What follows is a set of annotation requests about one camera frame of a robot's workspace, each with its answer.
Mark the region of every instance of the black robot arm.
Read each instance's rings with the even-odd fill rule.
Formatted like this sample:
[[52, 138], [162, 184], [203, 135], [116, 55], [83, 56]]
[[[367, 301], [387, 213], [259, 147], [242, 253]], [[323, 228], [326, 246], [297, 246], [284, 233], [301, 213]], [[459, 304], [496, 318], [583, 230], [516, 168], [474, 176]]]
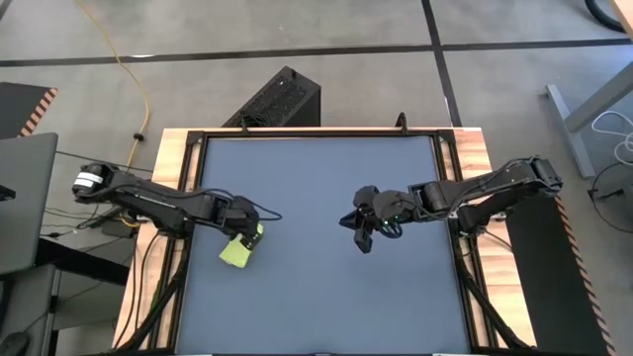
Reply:
[[[356, 209], [339, 223], [355, 231], [354, 242], [364, 253], [372, 248], [372, 232], [389, 238], [403, 234], [401, 224], [447, 219], [456, 213], [461, 231], [473, 233], [490, 218], [520, 200], [535, 195], [556, 195], [561, 178], [547, 159], [538, 157], [508, 161], [502, 168], [461, 182], [442, 180], [415, 184], [408, 192], [380, 192], [375, 186], [361, 188], [354, 196]], [[463, 206], [484, 198], [476, 206]]]
[[81, 167], [72, 193], [82, 204], [111, 203], [150, 218], [163, 233], [183, 238], [194, 224], [217, 228], [229, 237], [256, 236], [259, 215], [246, 198], [220, 190], [180, 192], [140, 179], [107, 163]]

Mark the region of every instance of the desk leg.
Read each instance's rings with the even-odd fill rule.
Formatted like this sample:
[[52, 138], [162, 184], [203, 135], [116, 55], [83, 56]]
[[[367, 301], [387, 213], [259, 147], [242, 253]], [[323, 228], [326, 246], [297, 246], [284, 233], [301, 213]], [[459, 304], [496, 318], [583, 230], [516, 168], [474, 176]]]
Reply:
[[554, 115], [557, 115], [556, 120], [561, 123], [563, 135], [574, 153], [581, 175], [583, 178], [594, 176], [595, 172], [591, 166], [587, 148], [581, 139], [580, 130], [633, 91], [633, 62], [606, 82], [572, 113], [555, 85], [550, 84], [546, 88], [554, 106]]
[[36, 265], [45, 264], [52, 264], [62, 271], [120, 286], [126, 284], [130, 274], [130, 268], [124, 265], [41, 238]]

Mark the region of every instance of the white cable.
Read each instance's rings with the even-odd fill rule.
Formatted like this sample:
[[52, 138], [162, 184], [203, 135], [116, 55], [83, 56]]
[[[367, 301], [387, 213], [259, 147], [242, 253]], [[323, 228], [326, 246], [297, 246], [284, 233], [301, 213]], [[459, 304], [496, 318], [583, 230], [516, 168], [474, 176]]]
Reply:
[[601, 129], [596, 129], [595, 128], [595, 124], [597, 124], [597, 122], [600, 119], [602, 119], [604, 116], [606, 116], [608, 114], [612, 114], [612, 115], [615, 115], [615, 116], [623, 119], [624, 121], [629, 123], [629, 125], [633, 129], [633, 121], [631, 121], [631, 119], [625, 117], [624, 115], [622, 115], [622, 114], [620, 114], [618, 112], [614, 112], [614, 111], [605, 111], [604, 113], [598, 115], [598, 117], [595, 118], [595, 120], [593, 120], [593, 122], [591, 123], [591, 129], [594, 130], [595, 132], [601, 133], [601, 134], [613, 134], [613, 135], [623, 136], [624, 140], [622, 140], [620, 143], [616, 144], [615, 147], [613, 148], [613, 155], [615, 156], [615, 159], [617, 159], [620, 163], [625, 164], [627, 166], [633, 166], [633, 163], [630, 163], [630, 162], [626, 161], [625, 159], [622, 159], [617, 153], [618, 148], [620, 146], [624, 146], [630, 153], [633, 153], [633, 132], [631, 132], [631, 133], [618, 133], [618, 132], [612, 132], [612, 131], [601, 130]]

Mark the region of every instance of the floor tile line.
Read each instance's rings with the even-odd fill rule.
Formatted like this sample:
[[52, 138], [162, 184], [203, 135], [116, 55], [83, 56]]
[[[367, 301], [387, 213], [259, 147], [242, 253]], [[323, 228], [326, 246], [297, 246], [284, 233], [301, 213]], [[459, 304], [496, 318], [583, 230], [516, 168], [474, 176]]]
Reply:
[[435, 55], [435, 64], [437, 65], [437, 72], [439, 74], [440, 84], [442, 85], [442, 92], [444, 93], [444, 100], [446, 101], [446, 107], [448, 115], [453, 127], [462, 127], [462, 120], [459, 116], [459, 110], [457, 109], [457, 99], [455, 98], [455, 92], [453, 91], [453, 84], [448, 73], [448, 66], [446, 65], [446, 58], [442, 50], [442, 42], [439, 39], [439, 31], [437, 30], [437, 24], [435, 23], [435, 16], [433, 15], [433, 9], [431, 7], [430, 0], [421, 0], [422, 8], [424, 9], [424, 17], [426, 18], [426, 26], [428, 27], [428, 33], [431, 37], [431, 45], [433, 46], [433, 54]]
[[[420, 53], [431, 51], [477, 51], [503, 49], [538, 49], [538, 48], [570, 48], [605, 45], [631, 45], [627, 39], [610, 40], [571, 40], [552, 42], [526, 43], [488, 43], [488, 44], [393, 44], [393, 45], [358, 45], [342, 47], [258, 49], [222, 52], [124, 55], [124, 63], [152, 63], [194, 60], [246, 59], [317, 55], [373, 54], [373, 53]], [[74, 58], [42, 58], [42, 59], [0, 59], [0, 67], [56, 66], [56, 65], [88, 65], [114, 64], [113, 56], [74, 57]]]

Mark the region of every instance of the black computer tower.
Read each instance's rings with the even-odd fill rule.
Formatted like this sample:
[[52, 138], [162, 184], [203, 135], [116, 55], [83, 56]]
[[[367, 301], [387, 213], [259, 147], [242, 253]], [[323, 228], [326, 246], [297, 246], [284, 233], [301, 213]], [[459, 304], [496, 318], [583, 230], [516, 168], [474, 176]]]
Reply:
[[224, 128], [319, 127], [320, 85], [285, 66]]

